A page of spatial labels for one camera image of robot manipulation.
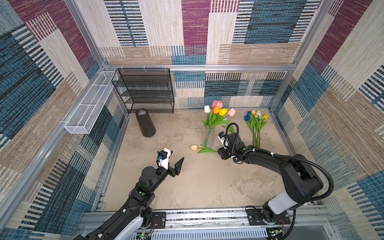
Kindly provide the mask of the pink tulip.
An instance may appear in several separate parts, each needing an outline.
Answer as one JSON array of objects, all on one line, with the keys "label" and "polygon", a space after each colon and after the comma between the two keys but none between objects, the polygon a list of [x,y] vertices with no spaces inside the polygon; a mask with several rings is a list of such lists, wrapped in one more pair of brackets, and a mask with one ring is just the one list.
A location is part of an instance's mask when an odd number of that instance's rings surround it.
[{"label": "pink tulip", "polygon": [[216,100],[214,100],[213,101],[213,104],[212,104],[212,108],[214,109],[214,108],[216,108],[216,107],[219,107],[219,108],[223,108],[223,103],[222,103],[222,101],[216,101]]}]

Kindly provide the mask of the clear glass vase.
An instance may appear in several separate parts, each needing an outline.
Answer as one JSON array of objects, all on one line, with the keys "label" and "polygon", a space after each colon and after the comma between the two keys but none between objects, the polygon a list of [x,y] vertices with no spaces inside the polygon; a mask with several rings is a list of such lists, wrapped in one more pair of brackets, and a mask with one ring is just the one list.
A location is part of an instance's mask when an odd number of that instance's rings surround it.
[{"label": "clear glass vase", "polygon": [[214,145],[214,140],[215,140],[214,133],[215,133],[215,129],[209,129],[207,127],[203,127],[203,131],[202,131],[202,137],[203,137],[202,145],[204,145],[204,146],[206,146],[208,148],[211,148]]}]

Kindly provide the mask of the tulip bunch yellow orange pink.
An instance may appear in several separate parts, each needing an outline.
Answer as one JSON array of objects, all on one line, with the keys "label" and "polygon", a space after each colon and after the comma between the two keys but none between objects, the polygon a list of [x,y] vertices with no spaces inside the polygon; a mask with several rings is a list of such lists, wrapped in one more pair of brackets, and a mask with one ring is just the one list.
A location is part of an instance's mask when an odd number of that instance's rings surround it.
[{"label": "tulip bunch yellow orange pink", "polygon": [[235,109],[228,110],[228,109],[221,109],[219,107],[212,109],[211,110],[211,116],[210,116],[209,129],[214,129],[217,125],[231,123],[231,121],[227,120],[227,118],[233,117],[235,114],[236,114]]}]

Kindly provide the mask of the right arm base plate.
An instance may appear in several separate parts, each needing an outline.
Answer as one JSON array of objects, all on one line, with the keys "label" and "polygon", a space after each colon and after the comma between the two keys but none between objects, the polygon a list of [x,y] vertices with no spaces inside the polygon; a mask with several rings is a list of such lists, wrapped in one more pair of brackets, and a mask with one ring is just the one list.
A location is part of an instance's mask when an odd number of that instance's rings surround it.
[{"label": "right arm base plate", "polygon": [[262,208],[256,208],[254,206],[247,206],[245,208],[247,219],[250,226],[267,226],[267,225],[290,225],[291,220],[286,211],[279,215],[265,213]]}]

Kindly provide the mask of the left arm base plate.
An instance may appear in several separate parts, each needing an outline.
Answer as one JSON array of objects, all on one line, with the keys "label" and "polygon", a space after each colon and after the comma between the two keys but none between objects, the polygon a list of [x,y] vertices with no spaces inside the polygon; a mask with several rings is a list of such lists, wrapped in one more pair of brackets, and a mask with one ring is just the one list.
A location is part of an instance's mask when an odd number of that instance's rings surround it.
[{"label": "left arm base plate", "polygon": [[166,227],[166,212],[151,212],[144,216],[141,229],[164,229]]}]

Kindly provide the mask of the tulip bunch blue yellow white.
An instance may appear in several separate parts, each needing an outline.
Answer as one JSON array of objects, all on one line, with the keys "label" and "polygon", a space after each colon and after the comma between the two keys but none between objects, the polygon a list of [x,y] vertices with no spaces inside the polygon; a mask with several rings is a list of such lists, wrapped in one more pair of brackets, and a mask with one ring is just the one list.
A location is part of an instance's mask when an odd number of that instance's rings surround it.
[{"label": "tulip bunch blue yellow white", "polygon": [[253,135],[253,146],[261,147],[261,130],[268,122],[269,115],[262,115],[260,110],[248,111],[244,119]]}]

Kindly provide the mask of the dark cylindrical vase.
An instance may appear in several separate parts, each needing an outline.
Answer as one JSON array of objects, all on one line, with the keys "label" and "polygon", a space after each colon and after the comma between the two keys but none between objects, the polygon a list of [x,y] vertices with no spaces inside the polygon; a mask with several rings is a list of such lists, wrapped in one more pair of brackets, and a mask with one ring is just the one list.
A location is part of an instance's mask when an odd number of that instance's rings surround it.
[{"label": "dark cylindrical vase", "polygon": [[156,134],[156,128],[153,121],[146,109],[139,109],[136,111],[136,117],[139,127],[144,137],[150,138]]}]

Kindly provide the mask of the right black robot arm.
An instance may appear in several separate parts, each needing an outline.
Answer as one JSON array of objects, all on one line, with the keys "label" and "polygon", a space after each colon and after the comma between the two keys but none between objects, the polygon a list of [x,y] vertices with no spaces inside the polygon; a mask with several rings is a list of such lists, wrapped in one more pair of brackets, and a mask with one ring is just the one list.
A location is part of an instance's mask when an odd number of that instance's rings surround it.
[{"label": "right black robot arm", "polygon": [[227,135],[221,132],[218,139],[223,145],[218,149],[223,160],[232,158],[235,163],[257,165],[282,177],[284,190],[268,200],[261,210],[266,224],[274,224],[287,210],[309,202],[324,187],[313,165],[304,156],[278,156],[254,146],[245,146],[236,133]]}]

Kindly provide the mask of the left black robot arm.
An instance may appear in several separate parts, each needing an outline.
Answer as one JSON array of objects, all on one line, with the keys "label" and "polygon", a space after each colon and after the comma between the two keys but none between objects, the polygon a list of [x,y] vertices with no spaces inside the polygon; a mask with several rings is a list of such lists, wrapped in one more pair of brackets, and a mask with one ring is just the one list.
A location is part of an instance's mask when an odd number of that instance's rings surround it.
[{"label": "left black robot arm", "polygon": [[139,181],[131,190],[127,201],[100,227],[85,237],[77,235],[76,240],[125,240],[142,226],[151,222],[155,190],[167,176],[175,177],[181,172],[185,158],[182,157],[174,167],[154,168],[148,166],[142,170]]}]

